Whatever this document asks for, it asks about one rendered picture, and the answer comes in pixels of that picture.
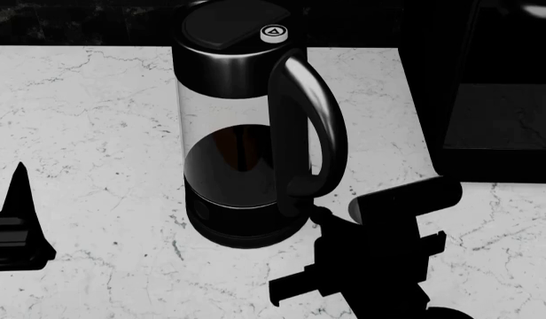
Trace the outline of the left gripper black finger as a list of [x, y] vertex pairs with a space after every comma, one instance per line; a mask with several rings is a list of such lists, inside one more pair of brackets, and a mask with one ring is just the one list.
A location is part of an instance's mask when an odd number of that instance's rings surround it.
[[22, 220], [21, 225], [5, 228], [6, 247], [26, 249], [19, 257], [30, 262], [47, 263], [54, 260], [56, 251], [44, 237], [33, 201], [28, 172], [22, 162], [15, 169], [0, 214], [4, 217], [16, 217]]

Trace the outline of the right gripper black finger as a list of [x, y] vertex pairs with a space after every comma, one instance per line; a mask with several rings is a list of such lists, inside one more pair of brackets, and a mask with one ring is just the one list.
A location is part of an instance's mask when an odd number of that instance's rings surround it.
[[311, 221], [321, 228], [322, 233], [334, 233], [341, 230], [344, 220], [334, 215], [324, 206], [314, 206]]

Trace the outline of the black kettle power base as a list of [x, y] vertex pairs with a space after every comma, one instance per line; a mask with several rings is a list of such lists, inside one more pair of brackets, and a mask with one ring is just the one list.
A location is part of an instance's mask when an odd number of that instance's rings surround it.
[[204, 238], [214, 242], [220, 246], [227, 246], [234, 249], [260, 249], [267, 246], [272, 246], [285, 241], [287, 238], [295, 235], [306, 222], [309, 217], [299, 217], [291, 225], [282, 228], [281, 230], [274, 231], [263, 236], [230, 236], [223, 233], [219, 233], [215, 230], [209, 229], [203, 225], [202, 220], [196, 217], [190, 212], [187, 213], [187, 217], [192, 227]]

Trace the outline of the black glass electric kettle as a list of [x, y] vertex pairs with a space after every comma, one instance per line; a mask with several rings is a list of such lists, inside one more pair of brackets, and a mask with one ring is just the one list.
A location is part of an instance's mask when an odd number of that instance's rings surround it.
[[[230, 236], [263, 236], [308, 217], [287, 184], [318, 175], [320, 196], [347, 166], [339, 105], [308, 63], [302, 15], [277, 0], [204, 0], [176, 11], [172, 47], [189, 208]], [[278, 44], [264, 26], [288, 29]]]

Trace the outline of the white round lid button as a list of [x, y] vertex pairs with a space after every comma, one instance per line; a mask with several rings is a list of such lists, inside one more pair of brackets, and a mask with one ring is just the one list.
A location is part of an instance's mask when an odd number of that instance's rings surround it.
[[260, 39], [269, 44], [278, 44], [288, 39], [288, 29], [280, 25], [269, 25], [261, 28]]

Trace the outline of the black countertop appliance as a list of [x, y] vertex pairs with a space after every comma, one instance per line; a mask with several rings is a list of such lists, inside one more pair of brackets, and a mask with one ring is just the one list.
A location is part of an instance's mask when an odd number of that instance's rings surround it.
[[546, 183], [546, 0], [479, 0], [442, 146], [467, 183]]

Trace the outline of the black kettle switch lever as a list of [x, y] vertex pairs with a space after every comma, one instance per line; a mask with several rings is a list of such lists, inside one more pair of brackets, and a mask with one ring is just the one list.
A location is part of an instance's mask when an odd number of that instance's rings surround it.
[[321, 190], [322, 183], [318, 175], [298, 175], [287, 184], [286, 193], [292, 198], [317, 198]]

